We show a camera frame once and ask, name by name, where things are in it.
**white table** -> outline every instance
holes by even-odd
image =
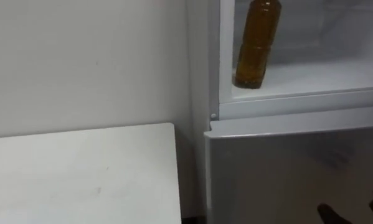
[[[0,224],[179,224],[174,126],[0,139]]]

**dark object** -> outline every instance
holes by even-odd
[[[369,207],[373,211],[373,201],[369,203]],[[329,205],[319,205],[318,212],[324,224],[352,224],[350,221],[338,215]]]
[[[352,224],[350,221],[339,216],[329,205],[319,205],[318,212],[325,224]]]

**white refrigerator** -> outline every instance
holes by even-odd
[[[373,223],[373,0],[280,0],[261,89],[232,85],[248,0],[190,0],[199,180],[208,223]]]

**refrigerator door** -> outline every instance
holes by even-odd
[[[373,108],[211,122],[209,223],[373,223]]]

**plastic bottle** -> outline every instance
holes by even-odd
[[[261,87],[280,11],[278,0],[254,0],[250,3],[234,77],[235,86],[251,89]]]

